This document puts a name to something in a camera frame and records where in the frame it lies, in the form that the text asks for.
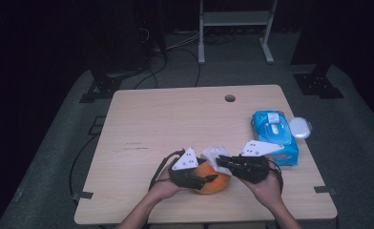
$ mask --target dark background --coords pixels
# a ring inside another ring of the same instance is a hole
[[[105,64],[143,65],[137,27],[160,21],[166,32],[197,30],[198,0],[163,0],[162,16],[147,1],[99,2],[0,1],[0,217],[79,75]],[[269,7],[251,0],[205,4],[212,10]],[[328,56],[374,112],[374,1],[280,0],[273,31],[300,29],[292,64]]]

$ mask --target blue package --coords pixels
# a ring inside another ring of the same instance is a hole
[[[252,127],[259,141],[284,146],[282,150],[270,154],[279,166],[298,164],[300,151],[283,112],[257,111],[253,114]]]

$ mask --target shelf leg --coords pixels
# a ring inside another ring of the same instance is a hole
[[[204,52],[204,5],[203,0],[199,1],[199,41],[198,41],[198,64],[205,63]]]
[[[260,39],[261,48],[263,49],[265,58],[267,60],[267,63],[269,64],[274,63],[274,58],[270,52],[270,49],[268,48],[267,42],[268,42],[268,37],[270,36],[271,27],[273,25],[274,15],[276,14],[277,2],[278,0],[273,1],[273,5],[268,15],[268,21],[267,21],[267,26],[265,28],[264,37]]]

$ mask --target orange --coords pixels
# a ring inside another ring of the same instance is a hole
[[[208,162],[204,161],[193,171],[193,175],[198,177],[207,177],[209,175],[218,175],[212,182],[205,183],[201,189],[196,189],[201,194],[213,194],[228,186],[231,176],[219,173],[214,170],[214,167]]]

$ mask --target human hand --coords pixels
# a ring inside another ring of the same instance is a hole
[[[185,189],[178,187],[170,180],[169,167],[172,163],[168,164],[163,168],[162,172],[156,180],[156,183],[148,192],[148,195],[152,196],[153,198],[156,198],[158,201],[161,201],[165,198],[170,198],[179,191]]]
[[[267,159],[274,161],[271,156],[266,157]],[[276,168],[276,165],[273,162],[269,162],[269,166],[272,169]],[[283,204],[279,179],[275,173],[270,171],[267,178],[257,184],[245,179],[241,179],[241,181],[250,189],[250,191],[252,191],[256,199],[266,208],[270,209],[279,204]]]

